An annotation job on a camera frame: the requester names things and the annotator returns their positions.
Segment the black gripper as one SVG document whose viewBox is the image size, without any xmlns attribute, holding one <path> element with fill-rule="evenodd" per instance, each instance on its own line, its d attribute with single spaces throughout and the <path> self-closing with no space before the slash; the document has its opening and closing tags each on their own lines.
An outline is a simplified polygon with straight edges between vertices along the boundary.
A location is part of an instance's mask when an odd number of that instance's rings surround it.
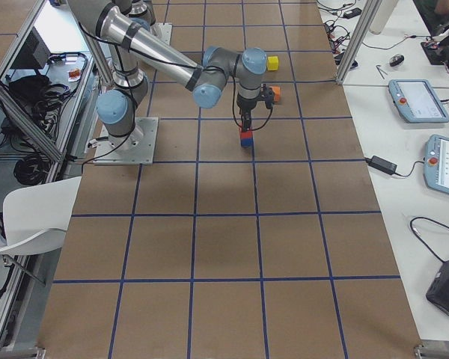
<svg viewBox="0 0 449 359">
<path fill-rule="evenodd" d="M 236 104 L 239 107 L 242 132 L 251 131 L 252 128 L 251 112 L 256 108 L 259 101 L 260 101 L 259 96 L 253 99 L 248 99 L 241 95 L 237 96 Z"/>
</svg>

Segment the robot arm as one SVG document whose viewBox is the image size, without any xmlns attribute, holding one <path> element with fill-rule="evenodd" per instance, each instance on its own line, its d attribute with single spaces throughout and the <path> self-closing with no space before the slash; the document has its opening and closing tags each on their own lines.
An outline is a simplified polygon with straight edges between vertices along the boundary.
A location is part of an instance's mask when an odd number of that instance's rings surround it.
<svg viewBox="0 0 449 359">
<path fill-rule="evenodd" d="M 233 119 L 239 127 L 242 147 L 253 145 L 256 129 L 251 113 L 259 102 L 271 109 L 274 101 L 274 93 L 263 83 L 267 56 L 262 49 L 248 48 L 238 53 L 211 46 L 197 64 L 128 16 L 125 12 L 132 7 L 130 2 L 120 6 L 113 1 L 70 1 L 69 6 L 88 36 L 118 50 L 118 64 L 123 63 L 125 55 L 133 60 L 140 58 L 189 90 L 201 108 L 214 107 L 228 80 L 233 79 Z"/>
<path fill-rule="evenodd" d="M 112 0 L 117 5 L 120 12 L 132 21 L 150 28 L 156 24 L 156 16 L 152 1 L 143 0 Z"/>
</svg>

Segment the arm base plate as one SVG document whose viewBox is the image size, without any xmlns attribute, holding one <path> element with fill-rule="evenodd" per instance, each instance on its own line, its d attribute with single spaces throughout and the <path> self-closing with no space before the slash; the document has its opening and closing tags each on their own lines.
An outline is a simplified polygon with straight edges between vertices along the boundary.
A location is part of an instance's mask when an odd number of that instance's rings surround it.
<svg viewBox="0 0 449 359">
<path fill-rule="evenodd" d="M 163 43 L 171 45 L 172 24 L 170 22 L 155 22 L 151 25 L 150 32 Z"/>
<path fill-rule="evenodd" d="M 151 165 L 158 126 L 158 117 L 137 117 L 134 131 L 116 150 L 115 147 L 123 142 L 123 138 L 119 140 L 109 137 L 107 129 L 102 125 L 100 135 L 107 139 L 97 144 L 93 163 L 95 165 Z"/>
</svg>

